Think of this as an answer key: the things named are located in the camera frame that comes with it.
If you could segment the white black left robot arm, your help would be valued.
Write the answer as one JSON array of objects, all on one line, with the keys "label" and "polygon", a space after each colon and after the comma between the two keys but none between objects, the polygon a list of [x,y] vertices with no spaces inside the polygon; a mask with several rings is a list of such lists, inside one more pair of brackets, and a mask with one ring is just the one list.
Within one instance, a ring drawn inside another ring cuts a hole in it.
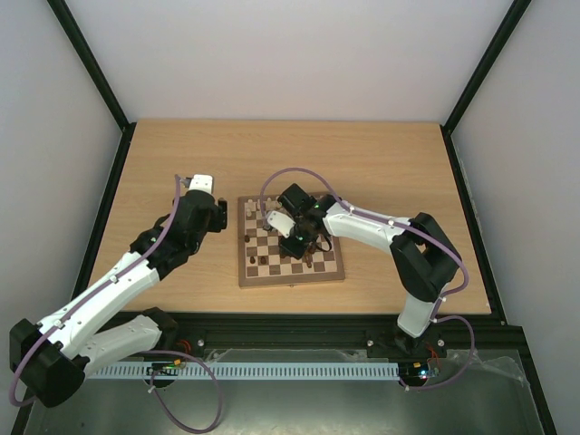
[{"label": "white black left robot arm", "polygon": [[177,323],[157,307],[103,331],[130,300],[187,263],[204,236],[227,226],[227,202],[214,199],[210,176],[195,176],[178,192],[171,213],[130,244],[119,262],[69,304],[33,324],[23,319],[10,331],[9,364],[45,407],[72,397],[86,377],[135,353],[171,351]]}]

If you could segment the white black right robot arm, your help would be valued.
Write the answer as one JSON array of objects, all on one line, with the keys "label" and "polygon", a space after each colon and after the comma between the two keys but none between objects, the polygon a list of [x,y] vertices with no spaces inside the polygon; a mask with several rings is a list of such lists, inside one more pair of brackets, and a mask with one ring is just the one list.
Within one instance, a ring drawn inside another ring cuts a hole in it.
[{"label": "white black right robot arm", "polygon": [[319,237],[348,238],[391,255],[407,292],[397,319],[396,346],[413,355],[426,345],[425,331],[443,302],[445,288],[458,272],[467,273],[459,252],[431,215],[382,215],[332,194],[315,198],[297,184],[287,188],[278,202],[283,210],[266,212],[266,225],[281,235],[284,256],[305,257]]}]

